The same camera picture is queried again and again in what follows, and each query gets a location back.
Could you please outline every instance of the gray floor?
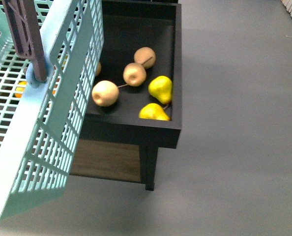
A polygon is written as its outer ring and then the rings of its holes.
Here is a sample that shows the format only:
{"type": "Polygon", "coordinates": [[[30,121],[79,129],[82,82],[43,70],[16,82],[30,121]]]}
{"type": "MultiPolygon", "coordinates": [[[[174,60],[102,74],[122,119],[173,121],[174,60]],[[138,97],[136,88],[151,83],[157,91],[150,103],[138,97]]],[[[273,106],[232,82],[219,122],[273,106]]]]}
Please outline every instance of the gray floor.
{"type": "Polygon", "coordinates": [[[292,20],[279,0],[180,0],[183,131],[156,189],[71,177],[0,236],[292,236],[292,20]]]}

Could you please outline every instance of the pear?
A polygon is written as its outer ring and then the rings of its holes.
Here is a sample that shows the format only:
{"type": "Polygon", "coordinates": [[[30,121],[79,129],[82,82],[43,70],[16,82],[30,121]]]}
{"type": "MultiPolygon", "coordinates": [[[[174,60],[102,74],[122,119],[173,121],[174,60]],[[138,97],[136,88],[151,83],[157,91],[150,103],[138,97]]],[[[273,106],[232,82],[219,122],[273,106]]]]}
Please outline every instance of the pear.
{"type": "Polygon", "coordinates": [[[156,54],[149,47],[143,47],[134,54],[134,62],[141,64],[145,69],[151,68],[156,62],[156,54]]]}
{"type": "Polygon", "coordinates": [[[97,83],[92,91],[93,101],[100,107],[109,107],[117,101],[119,90],[111,81],[103,80],[97,83]]]}
{"type": "Polygon", "coordinates": [[[170,120],[164,109],[157,103],[149,103],[144,106],[138,115],[142,119],[170,120]]]}
{"type": "Polygon", "coordinates": [[[124,68],[123,79],[128,85],[138,87],[144,83],[146,71],[142,65],[130,63],[124,68]]]}
{"type": "Polygon", "coordinates": [[[158,76],[148,85],[148,92],[162,104],[168,105],[172,100],[172,81],[167,76],[158,76]]]}

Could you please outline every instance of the black display table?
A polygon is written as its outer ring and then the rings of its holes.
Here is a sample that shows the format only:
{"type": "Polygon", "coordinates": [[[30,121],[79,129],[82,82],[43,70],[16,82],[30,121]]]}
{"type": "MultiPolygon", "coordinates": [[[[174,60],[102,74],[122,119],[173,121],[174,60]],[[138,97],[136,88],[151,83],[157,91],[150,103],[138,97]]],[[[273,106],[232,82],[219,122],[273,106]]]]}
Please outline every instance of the black display table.
{"type": "Polygon", "coordinates": [[[80,138],[138,145],[141,183],[153,190],[158,148],[176,148],[181,132],[181,5],[106,0],[102,6],[105,42],[101,74],[94,84],[110,80],[124,85],[124,67],[133,62],[140,47],[151,47],[157,60],[146,70],[145,83],[120,88],[118,101],[111,107],[98,107],[89,100],[80,138]],[[160,104],[147,91],[150,81],[160,75],[170,77],[174,85],[173,102],[166,109],[171,121],[140,119],[142,107],[160,104]]]}

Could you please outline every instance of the basket handle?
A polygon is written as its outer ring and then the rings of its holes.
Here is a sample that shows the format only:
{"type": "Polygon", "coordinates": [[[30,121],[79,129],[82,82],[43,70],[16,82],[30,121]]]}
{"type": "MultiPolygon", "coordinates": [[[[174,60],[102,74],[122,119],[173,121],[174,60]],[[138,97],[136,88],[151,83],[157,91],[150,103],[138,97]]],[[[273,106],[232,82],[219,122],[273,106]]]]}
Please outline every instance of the basket handle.
{"type": "Polygon", "coordinates": [[[47,78],[43,46],[33,0],[2,0],[19,57],[29,59],[37,81],[47,78]]]}

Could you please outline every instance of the fruit stem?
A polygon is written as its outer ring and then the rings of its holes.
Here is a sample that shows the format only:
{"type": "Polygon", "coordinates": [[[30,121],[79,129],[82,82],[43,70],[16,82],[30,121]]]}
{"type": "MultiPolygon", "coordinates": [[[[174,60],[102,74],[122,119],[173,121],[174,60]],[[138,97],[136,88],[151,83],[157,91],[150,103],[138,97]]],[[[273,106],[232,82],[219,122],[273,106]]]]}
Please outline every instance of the fruit stem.
{"type": "Polygon", "coordinates": [[[152,57],[148,58],[146,61],[144,61],[144,62],[142,63],[142,65],[144,65],[146,62],[148,62],[148,61],[151,60],[151,59],[152,59],[152,57]]]}
{"type": "Polygon", "coordinates": [[[168,107],[169,107],[169,105],[170,105],[170,103],[169,104],[167,104],[164,108],[162,108],[162,109],[167,109],[168,107]]]}
{"type": "Polygon", "coordinates": [[[124,86],[128,86],[128,84],[120,85],[120,86],[118,86],[118,88],[121,88],[121,87],[124,87],[124,86]]]}

